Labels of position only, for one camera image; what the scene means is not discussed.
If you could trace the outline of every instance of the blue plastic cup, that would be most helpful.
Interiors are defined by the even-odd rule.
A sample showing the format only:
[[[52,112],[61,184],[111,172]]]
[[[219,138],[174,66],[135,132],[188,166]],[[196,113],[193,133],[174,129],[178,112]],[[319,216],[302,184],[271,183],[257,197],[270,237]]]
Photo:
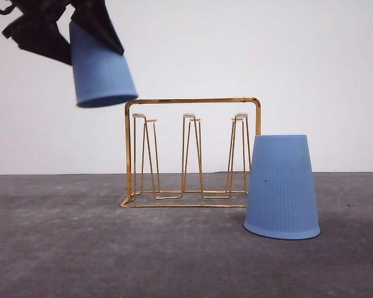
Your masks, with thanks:
[[[70,22],[70,46],[79,107],[104,107],[138,98],[124,55]]]
[[[320,233],[306,135],[256,136],[244,227],[279,239]]]

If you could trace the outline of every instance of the metal wire frame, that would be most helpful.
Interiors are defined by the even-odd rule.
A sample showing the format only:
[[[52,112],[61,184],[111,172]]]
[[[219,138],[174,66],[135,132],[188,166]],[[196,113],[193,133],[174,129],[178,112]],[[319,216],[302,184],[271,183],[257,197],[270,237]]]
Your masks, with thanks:
[[[254,97],[235,97],[235,98],[212,98],[212,99],[135,99],[133,101],[129,101],[126,103],[124,107],[124,114],[125,114],[125,127],[126,127],[126,167],[127,167],[127,196],[125,199],[122,200],[120,203],[121,207],[125,208],[163,208],[163,207],[245,207],[246,205],[242,204],[166,204],[166,205],[128,205],[128,203],[135,200],[136,194],[138,192],[134,191],[132,193],[132,173],[131,173],[131,132],[130,132],[130,108],[134,104],[182,104],[182,103],[227,103],[227,102],[251,102],[256,106],[256,135],[261,134],[261,104],[258,99]],[[147,133],[147,123],[148,120],[145,120],[144,130]],[[150,145],[149,145],[149,136],[147,134],[147,146],[150,152]],[[158,182],[160,181],[159,175],[159,164],[157,159],[157,144],[155,142],[155,152],[156,152],[156,161],[157,161],[157,177]],[[201,147],[198,149],[198,159],[201,160]],[[141,189],[142,192],[167,192],[167,193],[182,193],[181,191],[162,191],[159,187],[158,191],[155,190],[154,185],[154,176],[153,176],[153,167],[152,167],[152,159],[150,158],[150,169],[151,169],[151,179],[152,179],[152,190],[151,191],[144,191],[143,188]],[[200,177],[202,177],[203,173],[201,172],[201,163],[200,163]],[[184,180],[184,171],[182,171],[182,183],[185,182]],[[225,190],[217,190],[217,191],[205,191],[204,188],[201,187],[200,190],[187,190],[184,189],[184,192],[201,192],[204,193],[226,193],[227,188]],[[245,179],[245,190],[243,191],[233,191],[233,192],[246,192],[246,179]]]

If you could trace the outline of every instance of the gray concrete surface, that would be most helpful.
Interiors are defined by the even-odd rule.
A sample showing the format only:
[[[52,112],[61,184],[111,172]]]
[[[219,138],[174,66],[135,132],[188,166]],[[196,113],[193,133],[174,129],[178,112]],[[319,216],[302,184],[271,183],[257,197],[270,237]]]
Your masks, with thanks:
[[[322,232],[300,241],[244,209],[121,209],[124,183],[0,176],[0,298],[373,297],[373,173],[316,173]]]

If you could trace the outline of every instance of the rack top bar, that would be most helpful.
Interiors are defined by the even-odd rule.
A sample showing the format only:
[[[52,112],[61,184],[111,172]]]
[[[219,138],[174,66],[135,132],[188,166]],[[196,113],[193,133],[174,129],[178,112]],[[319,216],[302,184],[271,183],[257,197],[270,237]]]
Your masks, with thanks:
[[[253,102],[260,107],[260,101],[255,97],[230,97],[230,98],[186,98],[186,99],[134,99],[128,101],[125,110],[128,110],[133,104],[194,104],[205,102]]]

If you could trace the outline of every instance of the white backdrop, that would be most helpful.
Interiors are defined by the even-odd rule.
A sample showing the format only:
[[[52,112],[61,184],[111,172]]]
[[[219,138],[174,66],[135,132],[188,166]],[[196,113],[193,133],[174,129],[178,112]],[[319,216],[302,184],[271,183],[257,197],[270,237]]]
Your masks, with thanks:
[[[255,96],[262,132],[307,134],[315,171],[373,171],[373,1],[106,2],[140,98]],[[1,35],[15,17],[0,16],[0,174],[123,173],[124,106],[77,108],[69,66]],[[182,112],[205,120],[205,171],[224,169],[240,108],[185,109],[145,110],[175,120],[158,122],[162,171],[178,171]]]

